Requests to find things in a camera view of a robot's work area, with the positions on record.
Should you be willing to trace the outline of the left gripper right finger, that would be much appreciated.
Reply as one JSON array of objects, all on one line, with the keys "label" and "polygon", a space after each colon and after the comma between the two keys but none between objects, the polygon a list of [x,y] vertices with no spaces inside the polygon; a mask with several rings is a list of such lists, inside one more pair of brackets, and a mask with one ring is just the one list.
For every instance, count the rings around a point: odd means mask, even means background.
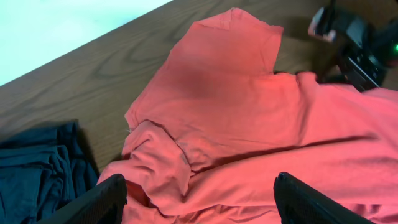
[{"label": "left gripper right finger", "polygon": [[279,173],[273,189],[282,224],[372,223],[287,172]]}]

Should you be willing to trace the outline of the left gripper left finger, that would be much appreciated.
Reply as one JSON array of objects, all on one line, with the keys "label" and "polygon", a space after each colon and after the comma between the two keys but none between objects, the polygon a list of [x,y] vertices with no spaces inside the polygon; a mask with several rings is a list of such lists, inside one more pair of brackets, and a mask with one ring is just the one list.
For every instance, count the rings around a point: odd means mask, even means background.
[{"label": "left gripper left finger", "polygon": [[38,224],[121,224],[126,196],[125,178],[114,174]]}]

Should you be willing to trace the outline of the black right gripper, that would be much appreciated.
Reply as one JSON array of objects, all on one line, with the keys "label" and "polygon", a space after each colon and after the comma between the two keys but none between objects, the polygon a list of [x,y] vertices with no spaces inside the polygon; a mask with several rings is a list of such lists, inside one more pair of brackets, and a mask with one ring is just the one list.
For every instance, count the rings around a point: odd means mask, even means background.
[{"label": "black right gripper", "polygon": [[341,76],[360,92],[380,87],[387,67],[377,54],[386,41],[387,27],[376,29],[362,17],[334,6],[324,7],[323,20],[327,31],[345,39],[337,54]]}]

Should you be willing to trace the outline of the red orange t-shirt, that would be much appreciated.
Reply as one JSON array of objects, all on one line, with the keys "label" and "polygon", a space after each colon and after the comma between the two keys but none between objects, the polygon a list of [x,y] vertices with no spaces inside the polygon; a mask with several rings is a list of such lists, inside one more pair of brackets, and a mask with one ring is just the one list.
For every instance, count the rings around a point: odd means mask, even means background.
[{"label": "red orange t-shirt", "polygon": [[233,8],[194,22],[126,113],[123,223],[279,223],[288,172],[397,222],[397,92],[274,73],[283,29]]}]

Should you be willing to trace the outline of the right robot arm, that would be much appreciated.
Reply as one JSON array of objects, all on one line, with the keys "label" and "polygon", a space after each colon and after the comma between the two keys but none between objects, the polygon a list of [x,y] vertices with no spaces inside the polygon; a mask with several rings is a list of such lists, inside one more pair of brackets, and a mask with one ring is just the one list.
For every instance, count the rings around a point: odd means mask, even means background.
[{"label": "right robot arm", "polygon": [[324,8],[319,31],[335,31],[345,42],[336,54],[340,72],[325,78],[327,83],[351,84],[360,92],[382,85],[388,71],[397,67],[397,20],[374,28],[362,17],[337,8]]}]

